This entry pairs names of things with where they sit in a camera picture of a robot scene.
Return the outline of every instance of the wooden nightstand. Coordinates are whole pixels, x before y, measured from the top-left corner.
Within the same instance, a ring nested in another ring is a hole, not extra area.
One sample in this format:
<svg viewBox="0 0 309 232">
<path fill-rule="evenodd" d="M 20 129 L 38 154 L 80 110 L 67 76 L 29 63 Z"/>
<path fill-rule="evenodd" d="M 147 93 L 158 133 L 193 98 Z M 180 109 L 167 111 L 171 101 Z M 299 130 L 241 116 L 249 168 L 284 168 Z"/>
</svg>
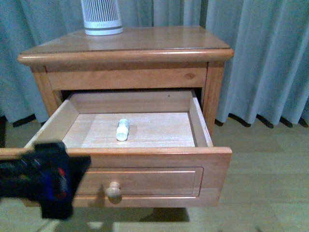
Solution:
<svg viewBox="0 0 309 232">
<path fill-rule="evenodd" d="M 29 49 L 18 61 L 31 67 L 49 116 L 61 105 L 62 90 L 200 87 L 212 134 L 224 62 L 232 56 L 202 27 L 162 27 L 111 36 L 81 30 Z"/>
<path fill-rule="evenodd" d="M 213 147 L 208 127 L 232 55 L 200 27 L 79 31 L 30 49 L 18 60 L 31 67 L 51 117 L 25 148 L 0 149 L 0 158 L 62 140 L 70 156 L 92 160 L 74 206 L 216 206 L 232 152 Z M 203 112 L 188 90 L 196 87 Z M 64 102 L 62 90 L 72 91 Z M 124 142 L 115 138 L 121 118 L 130 121 Z"/>
</svg>

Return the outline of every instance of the drawer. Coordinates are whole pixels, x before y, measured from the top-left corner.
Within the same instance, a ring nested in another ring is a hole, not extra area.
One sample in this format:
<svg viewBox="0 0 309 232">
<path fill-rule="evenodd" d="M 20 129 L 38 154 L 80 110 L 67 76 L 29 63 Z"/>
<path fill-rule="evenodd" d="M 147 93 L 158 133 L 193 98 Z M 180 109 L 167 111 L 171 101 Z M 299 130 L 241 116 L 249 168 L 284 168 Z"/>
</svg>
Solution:
<svg viewBox="0 0 309 232">
<path fill-rule="evenodd" d="M 203 168 L 91 168 L 83 178 L 78 195 L 102 195 L 117 182 L 123 197 L 188 196 L 199 193 Z"/>
<path fill-rule="evenodd" d="M 130 120 L 124 142 L 121 118 Z M 25 149 L 53 140 L 91 156 L 75 207 L 216 206 L 232 154 L 213 146 L 190 90 L 72 94 Z"/>
</svg>

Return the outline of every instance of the nightstand leg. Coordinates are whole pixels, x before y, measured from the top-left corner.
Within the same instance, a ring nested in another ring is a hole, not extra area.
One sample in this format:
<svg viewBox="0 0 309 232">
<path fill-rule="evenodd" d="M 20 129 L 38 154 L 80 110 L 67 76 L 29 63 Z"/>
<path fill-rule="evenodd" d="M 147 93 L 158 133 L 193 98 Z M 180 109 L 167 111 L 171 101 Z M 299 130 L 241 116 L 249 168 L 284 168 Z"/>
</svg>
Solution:
<svg viewBox="0 0 309 232">
<path fill-rule="evenodd" d="M 223 71 L 224 62 L 208 63 L 202 110 L 210 135 L 214 130 Z"/>
<path fill-rule="evenodd" d="M 61 91 L 52 90 L 45 66 L 31 67 L 31 71 L 40 91 L 47 114 L 50 117 L 62 104 Z"/>
</svg>

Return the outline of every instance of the floor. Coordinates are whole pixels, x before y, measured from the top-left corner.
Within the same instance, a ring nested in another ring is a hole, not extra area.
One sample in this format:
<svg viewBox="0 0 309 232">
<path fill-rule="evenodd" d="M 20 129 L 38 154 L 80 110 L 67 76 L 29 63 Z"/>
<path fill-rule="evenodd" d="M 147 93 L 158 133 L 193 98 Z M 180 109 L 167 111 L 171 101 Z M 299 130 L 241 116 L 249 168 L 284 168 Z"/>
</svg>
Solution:
<svg viewBox="0 0 309 232">
<path fill-rule="evenodd" d="M 39 128 L 37 122 L 7 125 L 6 147 L 24 146 Z M 150 208 L 77 208 L 71 219 L 60 222 L 41 219 L 39 208 L 25 208 L 19 200 L 2 199 L 0 231 L 309 231 L 309 129 L 282 124 L 269 129 L 259 121 L 245 128 L 228 120 L 216 126 L 212 140 L 233 150 L 216 208 L 168 209 L 159 221 Z"/>
</svg>

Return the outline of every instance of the white tube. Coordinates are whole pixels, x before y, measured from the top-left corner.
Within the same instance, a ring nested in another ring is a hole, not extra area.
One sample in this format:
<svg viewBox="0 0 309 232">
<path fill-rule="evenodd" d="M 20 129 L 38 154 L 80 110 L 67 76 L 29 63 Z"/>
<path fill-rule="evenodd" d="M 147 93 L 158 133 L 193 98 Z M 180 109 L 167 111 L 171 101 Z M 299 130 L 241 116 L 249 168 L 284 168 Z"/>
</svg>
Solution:
<svg viewBox="0 0 309 232">
<path fill-rule="evenodd" d="M 129 134 L 130 122 L 126 119 L 121 119 L 118 123 L 118 128 L 116 132 L 116 139 L 118 141 L 127 140 L 127 136 Z"/>
</svg>

